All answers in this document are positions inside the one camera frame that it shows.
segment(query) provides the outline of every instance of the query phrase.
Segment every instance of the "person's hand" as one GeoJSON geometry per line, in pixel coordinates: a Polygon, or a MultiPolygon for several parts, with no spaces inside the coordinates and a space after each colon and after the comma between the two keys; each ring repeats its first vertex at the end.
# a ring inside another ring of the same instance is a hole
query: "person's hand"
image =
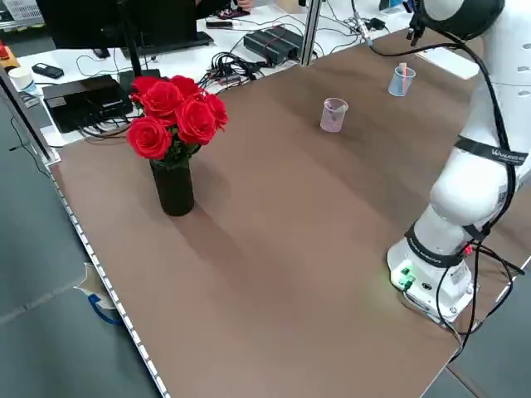
{"type": "Polygon", "coordinates": [[[255,0],[238,0],[238,7],[243,8],[245,11],[250,11],[255,5],[255,0]]]}

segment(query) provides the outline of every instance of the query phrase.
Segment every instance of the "red rose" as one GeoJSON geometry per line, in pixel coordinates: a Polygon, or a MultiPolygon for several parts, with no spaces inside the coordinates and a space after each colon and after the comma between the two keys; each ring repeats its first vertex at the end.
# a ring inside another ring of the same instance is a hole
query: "red rose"
{"type": "Polygon", "coordinates": [[[188,97],[178,112],[178,136],[184,143],[207,145],[216,133],[216,118],[203,97],[188,97]]]}
{"type": "Polygon", "coordinates": [[[177,123],[176,111],[184,97],[181,91],[169,81],[159,80],[145,95],[140,97],[147,116],[157,118],[164,126],[177,123]]]}
{"type": "Polygon", "coordinates": [[[146,116],[131,123],[127,141],[142,158],[162,160],[172,144],[172,134],[156,118],[146,116]]]}
{"type": "Polygon", "coordinates": [[[201,89],[198,85],[196,85],[196,82],[188,77],[174,76],[170,79],[170,81],[179,89],[179,91],[181,91],[184,98],[191,97],[192,95],[201,92],[201,89]]]}
{"type": "Polygon", "coordinates": [[[205,97],[205,100],[216,118],[216,127],[218,129],[223,129],[225,124],[229,121],[225,104],[217,97],[217,95],[208,94],[205,97]]]}
{"type": "Polygon", "coordinates": [[[131,94],[131,100],[139,102],[140,97],[142,95],[146,94],[148,90],[154,86],[155,83],[160,81],[160,79],[153,77],[153,76],[139,76],[137,77],[133,84],[131,85],[131,89],[133,93],[131,94]]]}

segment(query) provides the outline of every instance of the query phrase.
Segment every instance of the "white cup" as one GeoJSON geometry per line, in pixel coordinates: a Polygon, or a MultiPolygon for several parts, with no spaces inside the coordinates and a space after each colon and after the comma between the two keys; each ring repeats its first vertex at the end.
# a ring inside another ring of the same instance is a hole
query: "white cup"
{"type": "Polygon", "coordinates": [[[26,91],[32,94],[37,90],[32,71],[27,68],[20,67],[11,69],[9,71],[9,77],[11,77],[13,84],[19,91],[26,91]]]}

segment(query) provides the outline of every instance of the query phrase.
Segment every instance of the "plastic cup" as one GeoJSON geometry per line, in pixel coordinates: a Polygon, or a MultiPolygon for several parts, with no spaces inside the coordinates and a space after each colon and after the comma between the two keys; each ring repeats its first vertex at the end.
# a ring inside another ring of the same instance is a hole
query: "plastic cup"
{"type": "Polygon", "coordinates": [[[14,68],[9,71],[9,77],[19,91],[26,91],[33,94],[37,90],[32,72],[23,67],[14,68]]]}
{"type": "Polygon", "coordinates": [[[343,120],[347,110],[348,104],[339,98],[325,100],[321,128],[329,133],[339,132],[343,127],[343,120]]]}
{"type": "Polygon", "coordinates": [[[406,74],[404,74],[404,70],[398,66],[395,69],[395,74],[389,85],[389,93],[395,97],[405,96],[416,75],[415,71],[411,68],[406,68],[406,74]]]}

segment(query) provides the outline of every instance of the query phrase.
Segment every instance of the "white table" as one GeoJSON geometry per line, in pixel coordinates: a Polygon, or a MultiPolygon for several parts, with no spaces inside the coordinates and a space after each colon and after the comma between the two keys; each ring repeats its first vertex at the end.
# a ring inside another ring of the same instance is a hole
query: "white table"
{"type": "MultiPolygon", "coordinates": [[[[330,30],[317,32],[316,43],[319,45],[315,46],[315,51],[319,56],[323,56],[322,52],[324,52],[325,55],[328,55],[337,45],[346,45],[337,49],[337,51],[340,51],[359,43],[359,40],[355,43],[353,42],[355,37],[344,35],[349,34],[347,27],[343,27],[335,21],[326,19],[326,17],[334,17],[330,6],[340,20],[349,18],[353,15],[349,0],[329,0],[329,2],[323,3],[321,8],[321,15],[323,17],[319,19],[319,29],[334,29],[339,32],[333,32],[330,30]]],[[[407,27],[411,20],[411,15],[406,12],[392,16],[382,14],[378,10],[378,2],[373,0],[358,0],[357,7],[362,17],[379,17],[384,20],[390,32],[395,32],[407,27]]],[[[210,46],[200,46],[160,54],[157,56],[156,61],[149,62],[149,67],[159,69],[161,75],[164,76],[185,75],[194,80],[199,80],[204,75],[206,69],[209,68],[212,57],[218,52],[230,51],[232,47],[234,47],[234,45],[239,42],[246,33],[248,33],[248,31],[285,23],[287,29],[298,32],[299,34],[301,32],[304,34],[305,21],[306,14],[304,12],[287,14],[276,5],[254,8],[251,15],[242,18],[241,21],[238,22],[238,26],[234,27],[233,30],[207,29],[205,23],[206,20],[199,20],[197,21],[197,29],[199,31],[207,32],[214,39],[213,44],[210,46]]],[[[376,38],[385,34],[387,34],[387,31],[374,32],[373,37],[376,38]]],[[[248,51],[241,43],[233,52],[248,61],[263,61],[263,59],[257,54],[248,51]]],[[[62,68],[65,75],[58,80],[48,79],[39,75],[36,76],[36,81],[39,83],[49,82],[60,84],[85,79],[87,77],[86,75],[95,75],[101,70],[106,70],[106,73],[116,76],[115,71],[117,68],[123,69],[130,67],[129,60],[124,57],[120,49],[110,49],[110,54],[110,58],[98,61],[92,51],[89,50],[54,50],[31,56],[24,56],[19,58],[19,62],[21,66],[27,68],[31,68],[39,62],[62,68]],[[78,69],[76,64],[78,58],[80,69],[78,69]]],[[[265,75],[270,75],[293,65],[296,65],[296,63],[288,61],[282,66],[264,69],[263,73],[265,75]]],[[[217,92],[219,89],[220,87],[218,85],[213,85],[209,88],[212,92],[217,92]]],[[[83,139],[83,136],[77,132],[61,134],[53,125],[42,129],[42,132],[46,141],[50,145],[57,147],[83,139]]]]}

